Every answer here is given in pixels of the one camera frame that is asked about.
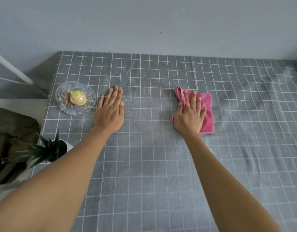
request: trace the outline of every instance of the person's left arm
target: person's left arm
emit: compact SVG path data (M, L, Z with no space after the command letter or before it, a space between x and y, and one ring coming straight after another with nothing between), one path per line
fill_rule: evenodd
M0 202L0 231L70 231L107 139L124 122L122 88L97 105L95 126L61 158Z

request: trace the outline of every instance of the yellow object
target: yellow object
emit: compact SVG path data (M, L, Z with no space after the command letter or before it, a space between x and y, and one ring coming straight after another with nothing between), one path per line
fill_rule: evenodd
M83 92L81 91L72 91L70 94L70 102L77 106L83 106L86 103L87 99Z

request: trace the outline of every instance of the white floor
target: white floor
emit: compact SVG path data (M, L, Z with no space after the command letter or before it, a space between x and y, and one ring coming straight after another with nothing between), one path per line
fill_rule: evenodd
M0 108L35 118L42 126L47 99L0 99Z

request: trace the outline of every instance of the cleaning cloth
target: cleaning cloth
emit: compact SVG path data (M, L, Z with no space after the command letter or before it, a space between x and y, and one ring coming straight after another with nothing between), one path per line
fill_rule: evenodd
M174 89L175 94L177 98L182 101L183 107L185 108L186 101L183 92L185 89L182 89L181 87L176 87ZM191 95L193 91L186 90L188 94L188 99L190 101ZM201 112L204 107L207 108L207 113L204 117L202 128L200 130L200 133L214 133L214 119L212 114L212 94L205 94L205 93L199 93L197 92L196 99L198 97L201 97Z

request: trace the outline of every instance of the aloe plant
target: aloe plant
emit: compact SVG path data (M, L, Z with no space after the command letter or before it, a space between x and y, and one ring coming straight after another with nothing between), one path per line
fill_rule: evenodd
M36 160L29 168L32 168L43 161L53 162L66 153L66 151L64 153L60 153L61 143L63 144L65 143L59 140L59 131L57 132L55 139L53 141L51 139L46 140L43 136L41 136L38 133L37 135L39 136L44 146L37 145L37 144L30 144L32 149L18 151L19 153L25 154L21 158L28 157L30 160Z

